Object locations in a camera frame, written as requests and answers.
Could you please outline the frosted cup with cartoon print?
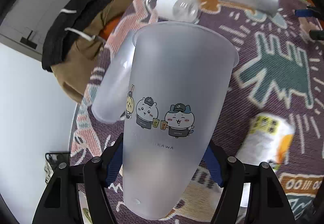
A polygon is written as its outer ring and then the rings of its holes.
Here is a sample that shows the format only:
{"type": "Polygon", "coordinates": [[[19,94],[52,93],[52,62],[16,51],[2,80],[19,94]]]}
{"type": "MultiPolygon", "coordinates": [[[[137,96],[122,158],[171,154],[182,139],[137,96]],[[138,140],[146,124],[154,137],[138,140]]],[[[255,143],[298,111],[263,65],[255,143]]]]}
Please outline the frosted cup with cartoon print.
{"type": "Polygon", "coordinates": [[[220,34],[190,23],[150,24],[133,40],[124,203],[144,219],[159,220],[177,204],[205,154],[239,55],[220,34]]]}

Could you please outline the white vitamin drink cup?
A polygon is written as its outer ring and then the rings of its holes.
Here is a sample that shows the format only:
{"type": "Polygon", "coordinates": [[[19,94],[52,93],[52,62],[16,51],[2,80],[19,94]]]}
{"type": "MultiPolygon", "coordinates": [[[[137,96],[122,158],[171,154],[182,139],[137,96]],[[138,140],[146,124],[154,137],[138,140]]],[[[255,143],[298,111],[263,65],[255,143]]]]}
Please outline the white vitamin drink cup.
{"type": "Polygon", "coordinates": [[[285,160],[294,133],[295,128],[286,119],[259,113],[253,118],[236,158],[251,165],[267,162],[276,172],[285,160]]]}

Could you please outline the small clear plastic cup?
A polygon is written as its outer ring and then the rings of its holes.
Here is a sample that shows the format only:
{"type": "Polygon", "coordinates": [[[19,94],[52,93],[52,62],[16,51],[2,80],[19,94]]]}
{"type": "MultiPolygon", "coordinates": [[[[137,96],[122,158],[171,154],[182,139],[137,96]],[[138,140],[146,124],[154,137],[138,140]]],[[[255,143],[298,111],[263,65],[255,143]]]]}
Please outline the small clear plastic cup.
{"type": "Polygon", "coordinates": [[[160,19],[196,23],[200,15],[198,0],[146,0],[146,8],[160,19]]]}

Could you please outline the black shoe rack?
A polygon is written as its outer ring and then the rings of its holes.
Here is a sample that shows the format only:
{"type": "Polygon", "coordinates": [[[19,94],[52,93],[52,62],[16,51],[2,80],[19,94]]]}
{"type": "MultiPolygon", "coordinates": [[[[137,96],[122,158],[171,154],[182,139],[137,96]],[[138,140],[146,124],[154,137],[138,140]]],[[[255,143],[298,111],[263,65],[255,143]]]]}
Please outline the black shoe rack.
{"type": "Polygon", "coordinates": [[[54,174],[55,169],[61,163],[69,164],[70,160],[70,153],[67,151],[57,151],[57,152],[50,152],[45,154],[45,183],[48,184],[50,178],[54,174]]]}

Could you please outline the patterned purple woven blanket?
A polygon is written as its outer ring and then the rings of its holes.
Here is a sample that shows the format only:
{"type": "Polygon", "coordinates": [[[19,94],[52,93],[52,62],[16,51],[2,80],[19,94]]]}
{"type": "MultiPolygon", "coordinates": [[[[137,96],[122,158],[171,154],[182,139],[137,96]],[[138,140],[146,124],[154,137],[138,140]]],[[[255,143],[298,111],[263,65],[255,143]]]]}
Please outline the patterned purple woven blanket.
{"type": "MultiPolygon", "coordinates": [[[[133,0],[97,59],[76,118],[72,165],[100,155],[123,130],[123,121],[98,122],[91,106],[110,57],[127,33],[157,21],[144,2],[133,0]]],[[[306,5],[279,0],[276,15],[269,17],[231,3],[202,2],[199,24],[229,39],[239,53],[213,141],[234,155],[256,115],[268,112],[286,119],[295,135],[277,176],[294,217],[305,223],[323,180],[323,43],[304,35],[293,13],[306,5]]]]}

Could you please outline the grey door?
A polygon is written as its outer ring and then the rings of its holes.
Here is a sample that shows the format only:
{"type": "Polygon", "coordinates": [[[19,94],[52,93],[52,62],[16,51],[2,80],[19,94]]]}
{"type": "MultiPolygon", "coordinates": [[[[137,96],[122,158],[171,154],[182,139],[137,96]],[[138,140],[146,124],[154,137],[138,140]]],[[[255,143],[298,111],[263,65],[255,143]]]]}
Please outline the grey door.
{"type": "Polygon", "coordinates": [[[47,32],[69,1],[16,0],[1,23],[1,44],[41,61],[47,32]],[[20,43],[32,30],[30,40],[37,44],[35,50],[20,43]]]}

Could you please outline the black jacket on chair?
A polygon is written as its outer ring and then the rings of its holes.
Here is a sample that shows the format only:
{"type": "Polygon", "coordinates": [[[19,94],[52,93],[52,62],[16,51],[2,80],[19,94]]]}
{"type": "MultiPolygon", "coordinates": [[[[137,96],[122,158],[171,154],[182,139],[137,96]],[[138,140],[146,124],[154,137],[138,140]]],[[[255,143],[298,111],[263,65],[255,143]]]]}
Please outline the black jacket on chair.
{"type": "Polygon", "coordinates": [[[70,0],[64,7],[69,12],[60,12],[47,32],[43,43],[42,68],[51,72],[51,66],[64,62],[76,33],[66,28],[83,31],[96,15],[113,0],[70,0]]]}

